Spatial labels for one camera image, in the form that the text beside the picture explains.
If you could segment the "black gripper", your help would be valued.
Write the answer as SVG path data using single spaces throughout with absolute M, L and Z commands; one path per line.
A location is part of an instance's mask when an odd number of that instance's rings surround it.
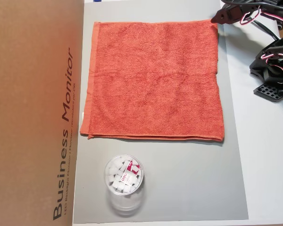
M 210 20 L 213 24 L 234 24 L 241 20 L 242 12 L 262 11 L 258 0 L 224 0 L 223 8 Z

